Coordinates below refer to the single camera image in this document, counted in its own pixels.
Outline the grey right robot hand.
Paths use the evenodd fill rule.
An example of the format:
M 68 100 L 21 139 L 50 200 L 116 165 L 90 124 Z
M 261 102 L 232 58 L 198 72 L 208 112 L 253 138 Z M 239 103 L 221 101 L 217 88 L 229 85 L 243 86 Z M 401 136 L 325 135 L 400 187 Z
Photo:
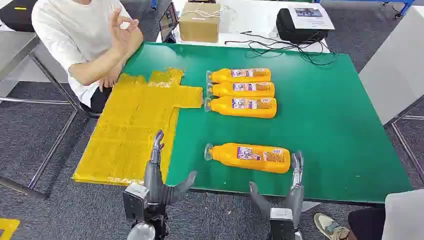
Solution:
M 290 162 L 293 168 L 292 184 L 285 198 L 283 208 L 291 210 L 293 228 L 297 231 L 304 202 L 304 186 L 302 184 L 304 158 L 302 152 L 299 150 L 293 153 Z M 271 209 L 273 207 L 261 194 L 259 194 L 258 187 L 253 181 L 249 182 L 249 195 L 263 215 L 266 218 L 270 218 Z

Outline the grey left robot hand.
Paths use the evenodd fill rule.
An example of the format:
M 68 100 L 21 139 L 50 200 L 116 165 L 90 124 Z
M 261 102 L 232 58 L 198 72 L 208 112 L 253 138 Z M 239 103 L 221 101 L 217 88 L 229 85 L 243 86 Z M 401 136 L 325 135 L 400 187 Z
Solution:
M 164 133 L 160 129 L 155 134 L 152 142 L 150 159 L 148 160 L 144 172 L 144 186 L 149 189 L 150 204 L 171 205 L 175 203 L 182 193 L 187 192 L 194 184 L 197 172 L 191 171 L 187 178 L 175 185 L 164 184 L 161 171 L 161 151 L 164 144 L 161 143 Z

